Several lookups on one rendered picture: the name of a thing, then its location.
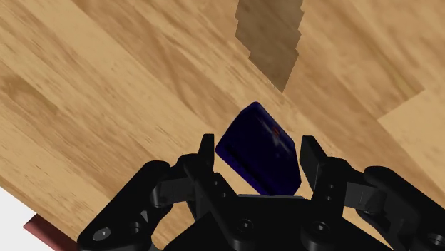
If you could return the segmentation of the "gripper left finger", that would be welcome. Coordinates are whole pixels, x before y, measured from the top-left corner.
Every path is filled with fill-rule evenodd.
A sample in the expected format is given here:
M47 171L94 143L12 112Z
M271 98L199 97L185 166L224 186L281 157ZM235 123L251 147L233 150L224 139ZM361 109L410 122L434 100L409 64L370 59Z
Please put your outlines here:
M81 232L78 251L235 251L184 170L184 161L193 158L183 155L175 165L147 162ZM181 202L195 222L160 249L152 235Z

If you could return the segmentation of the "dark red flat object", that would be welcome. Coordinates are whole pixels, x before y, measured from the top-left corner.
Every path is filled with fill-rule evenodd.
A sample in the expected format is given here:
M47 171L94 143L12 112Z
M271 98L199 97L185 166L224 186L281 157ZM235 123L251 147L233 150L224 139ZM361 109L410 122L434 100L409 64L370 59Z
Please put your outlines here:
M38 214L35 214L25 223L23 229L37 237L54 251L78 251L74 240Z

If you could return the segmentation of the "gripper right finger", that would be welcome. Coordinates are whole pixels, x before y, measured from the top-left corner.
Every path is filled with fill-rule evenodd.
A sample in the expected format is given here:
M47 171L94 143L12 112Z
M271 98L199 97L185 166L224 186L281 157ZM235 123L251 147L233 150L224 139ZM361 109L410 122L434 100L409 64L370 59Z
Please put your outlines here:
M312 189L311 223L340 231L344 208L355 209L394 251L445 251L445 208L384 166L355 170L302 136L300 165Z

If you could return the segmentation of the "dark blue rounded box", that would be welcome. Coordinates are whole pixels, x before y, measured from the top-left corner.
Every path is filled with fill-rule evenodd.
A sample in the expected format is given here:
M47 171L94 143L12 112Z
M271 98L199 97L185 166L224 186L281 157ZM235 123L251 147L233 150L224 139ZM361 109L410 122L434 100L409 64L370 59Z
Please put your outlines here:
M261 195L294 195L301 185L294 141L257 101L240 111L215 152Z

